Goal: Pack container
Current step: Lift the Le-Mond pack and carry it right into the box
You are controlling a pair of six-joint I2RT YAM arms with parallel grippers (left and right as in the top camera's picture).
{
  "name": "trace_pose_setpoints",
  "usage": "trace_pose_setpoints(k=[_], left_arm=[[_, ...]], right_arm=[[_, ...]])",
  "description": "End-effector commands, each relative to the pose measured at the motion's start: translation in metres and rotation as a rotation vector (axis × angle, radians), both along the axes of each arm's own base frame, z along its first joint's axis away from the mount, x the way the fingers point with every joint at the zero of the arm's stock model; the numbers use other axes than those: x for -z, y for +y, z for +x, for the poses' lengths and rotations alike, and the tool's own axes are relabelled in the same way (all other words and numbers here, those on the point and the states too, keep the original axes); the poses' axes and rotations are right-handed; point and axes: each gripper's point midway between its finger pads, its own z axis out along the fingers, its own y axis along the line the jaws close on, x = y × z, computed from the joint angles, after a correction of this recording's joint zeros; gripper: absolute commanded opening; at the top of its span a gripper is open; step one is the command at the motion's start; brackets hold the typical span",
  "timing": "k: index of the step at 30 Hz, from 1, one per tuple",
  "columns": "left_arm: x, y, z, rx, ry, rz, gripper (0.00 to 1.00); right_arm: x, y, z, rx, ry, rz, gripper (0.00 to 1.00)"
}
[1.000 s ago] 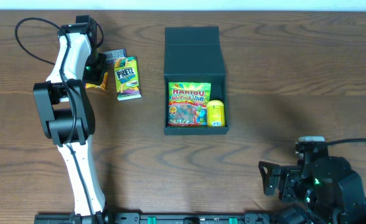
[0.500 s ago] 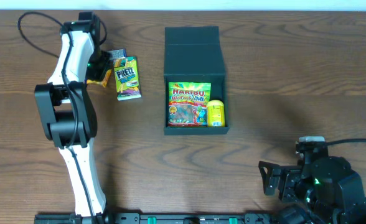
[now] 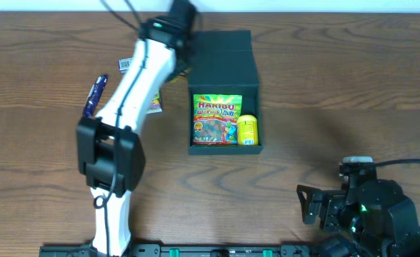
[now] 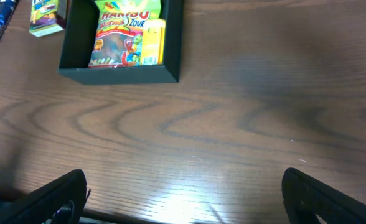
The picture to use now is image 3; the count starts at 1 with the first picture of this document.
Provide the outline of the dark green lidded box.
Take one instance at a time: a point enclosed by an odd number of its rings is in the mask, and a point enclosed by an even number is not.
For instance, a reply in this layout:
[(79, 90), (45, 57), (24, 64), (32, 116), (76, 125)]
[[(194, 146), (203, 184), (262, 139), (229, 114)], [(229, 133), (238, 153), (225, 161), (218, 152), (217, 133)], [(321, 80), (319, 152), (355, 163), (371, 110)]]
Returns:
[[(259, 72), (251, 32), (204, 31), (196, 35), (188, 78), (189, 147), (191, 155), (259, 154), (263, 149)], [(193, 145), (194, 94), (241, 95), (241, 115), (257, 118), (259, 145)]]

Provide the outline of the dark blue barcode box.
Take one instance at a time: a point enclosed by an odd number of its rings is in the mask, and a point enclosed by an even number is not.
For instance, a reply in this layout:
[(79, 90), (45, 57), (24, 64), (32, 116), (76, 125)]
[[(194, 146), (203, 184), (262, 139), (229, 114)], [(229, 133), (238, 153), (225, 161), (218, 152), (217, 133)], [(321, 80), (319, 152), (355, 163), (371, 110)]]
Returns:
[(131, 65), (132, 58), (126, 58), (126, 59), (119, 59), (119, 72), (121, 74), (126, 73)]

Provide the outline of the green Pretz snack box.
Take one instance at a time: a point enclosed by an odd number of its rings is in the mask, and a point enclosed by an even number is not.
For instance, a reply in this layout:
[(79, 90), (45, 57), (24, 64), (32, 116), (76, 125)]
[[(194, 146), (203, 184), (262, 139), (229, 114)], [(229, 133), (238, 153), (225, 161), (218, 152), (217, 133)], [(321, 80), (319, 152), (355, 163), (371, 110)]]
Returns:
[(160, 91), (158, 91), (151, 100), (149, 108), (147, 109), (147, 114), (155, 114), (162, 111), (161, 94)]

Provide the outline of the Haribo gummy candy bag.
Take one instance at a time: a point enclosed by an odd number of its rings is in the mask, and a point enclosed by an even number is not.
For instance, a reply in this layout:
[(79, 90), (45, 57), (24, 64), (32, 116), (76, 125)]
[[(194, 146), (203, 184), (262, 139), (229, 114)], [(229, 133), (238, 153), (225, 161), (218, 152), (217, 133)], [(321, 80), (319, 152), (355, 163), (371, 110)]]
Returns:
[(194, 94), (193, 145), (237, 145), (242, 96)]

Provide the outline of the yellow plastic bottle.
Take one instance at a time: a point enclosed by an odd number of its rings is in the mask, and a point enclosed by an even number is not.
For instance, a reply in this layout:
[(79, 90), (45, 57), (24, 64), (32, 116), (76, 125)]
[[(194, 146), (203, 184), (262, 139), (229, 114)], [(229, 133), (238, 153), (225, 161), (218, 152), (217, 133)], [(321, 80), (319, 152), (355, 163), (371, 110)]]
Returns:
[(241, 115), (237, 120), (238, 145), (258, 146), (258, 124), (257, 118), (253, 115)]

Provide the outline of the dark blue candy bar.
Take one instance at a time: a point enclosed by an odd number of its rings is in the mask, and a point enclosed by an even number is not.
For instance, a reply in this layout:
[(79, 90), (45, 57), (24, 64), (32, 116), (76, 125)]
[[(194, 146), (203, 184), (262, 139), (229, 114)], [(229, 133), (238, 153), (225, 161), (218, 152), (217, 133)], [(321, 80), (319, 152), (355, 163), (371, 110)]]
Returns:
[(96, 107), (99, 104), (100, 98), (103, 94), (103, 91), (105, 89), (108, 77), (109, 76), (107, 74), (102, 74), (95, 80), (83, 107), (83, 111), (82, 111), (83, 117), (93, 116), (96, 110)]

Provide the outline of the orange yellow snack packet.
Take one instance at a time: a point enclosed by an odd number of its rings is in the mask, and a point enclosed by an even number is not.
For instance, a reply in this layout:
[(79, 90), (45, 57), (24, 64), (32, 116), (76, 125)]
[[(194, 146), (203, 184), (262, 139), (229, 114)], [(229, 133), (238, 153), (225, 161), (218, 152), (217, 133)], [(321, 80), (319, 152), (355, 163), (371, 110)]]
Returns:
[(174, 83), (180, 79), (184, 79), (187, 80), (189, 77), (189, 73), (188, 72), (181, 72), (180, 74), (178, 74), (177, 76), (175, 76), (174, 78), (172, 78), (169, 82), (170, 83)]

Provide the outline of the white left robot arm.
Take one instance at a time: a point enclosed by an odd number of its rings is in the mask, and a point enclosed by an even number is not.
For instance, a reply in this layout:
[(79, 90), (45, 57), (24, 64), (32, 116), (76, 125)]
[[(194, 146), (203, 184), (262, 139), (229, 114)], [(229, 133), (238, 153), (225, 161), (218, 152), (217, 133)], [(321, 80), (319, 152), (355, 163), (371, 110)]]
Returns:
[(129, 247), (129, 201), (146, 164), (141, 130), (154, 95), (186, 68), (193, 22), (194, 15), (168, 14), (143, 23), (117, 89), (97, 115), (78, 122), (79, 172), (96, 211), (90, 256), (122, 256)]

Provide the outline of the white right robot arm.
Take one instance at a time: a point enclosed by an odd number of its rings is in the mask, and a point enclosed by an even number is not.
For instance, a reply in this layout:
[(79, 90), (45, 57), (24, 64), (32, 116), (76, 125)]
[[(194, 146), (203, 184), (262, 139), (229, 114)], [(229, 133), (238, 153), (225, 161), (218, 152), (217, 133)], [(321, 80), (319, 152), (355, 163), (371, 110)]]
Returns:
[(296, 192), (305, 224), (332, 237), (311, 256), (420, 257), (420, 225), (414, 202), (393, 180), (351, 178), (340, 190), (299, 185)]

